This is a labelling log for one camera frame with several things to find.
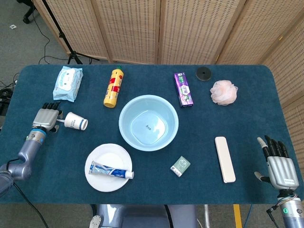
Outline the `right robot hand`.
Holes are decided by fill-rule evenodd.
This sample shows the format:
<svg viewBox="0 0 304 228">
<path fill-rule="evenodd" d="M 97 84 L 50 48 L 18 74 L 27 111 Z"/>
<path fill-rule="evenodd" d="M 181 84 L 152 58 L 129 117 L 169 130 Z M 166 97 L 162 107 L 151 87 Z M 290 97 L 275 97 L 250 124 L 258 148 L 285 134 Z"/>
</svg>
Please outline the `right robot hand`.
<svg viewBox="0 0 304 228">
<path fill-rule="evenodd" d="M 259 172 L 254 175 L 262 182 L 270 183 L 277 190 L 295 190 L 299 187 L 293 160 L 289 157 L 286 146 L 281 141 L 275 141 L 265 135 L 265 139 L 258 137 L 267 164 L 268 176 Z"/>
</svg>

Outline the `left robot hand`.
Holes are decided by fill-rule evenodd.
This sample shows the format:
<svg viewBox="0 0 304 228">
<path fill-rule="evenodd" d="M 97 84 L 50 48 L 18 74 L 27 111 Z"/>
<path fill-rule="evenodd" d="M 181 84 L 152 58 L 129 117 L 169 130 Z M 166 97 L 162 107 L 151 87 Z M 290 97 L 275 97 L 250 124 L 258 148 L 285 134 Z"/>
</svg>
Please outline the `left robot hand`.
<svg viewBox="0 0 304 228">
<path fill-rule="evenodd" d="M 36 114 L 32 128 L 41 129 L 46 133 L 56 133 L 59 129 L 59 125 L 56 125 L 56 121 L 58 118 L 63 118 L 63 112 L 58 110 L 60 103 L 61 102 L 44 103 Z"/>
</svg>

